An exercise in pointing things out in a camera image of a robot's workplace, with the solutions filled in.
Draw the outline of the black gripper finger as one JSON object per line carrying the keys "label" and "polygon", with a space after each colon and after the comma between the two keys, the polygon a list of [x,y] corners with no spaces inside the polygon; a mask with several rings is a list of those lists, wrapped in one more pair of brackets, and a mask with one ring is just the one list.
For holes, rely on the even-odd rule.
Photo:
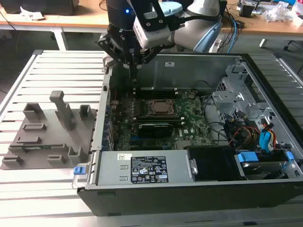
{"label": "black gripper finger", "polygon": [[133,78],[137,79],[138,70],[143,64],[149,63],[157,54],[161,52],[163,45],[151,47],[148,49],[135,48],[133,53]]}
{"label": "black gripper finger", "polygon": [[124,35],[120,36],[120,45],[110,35],[104,35],[97,42],[99,47],[105,51],[116,63],[128,69],[129,77],[134,78],[133,56],[130,52],[129,43]]}

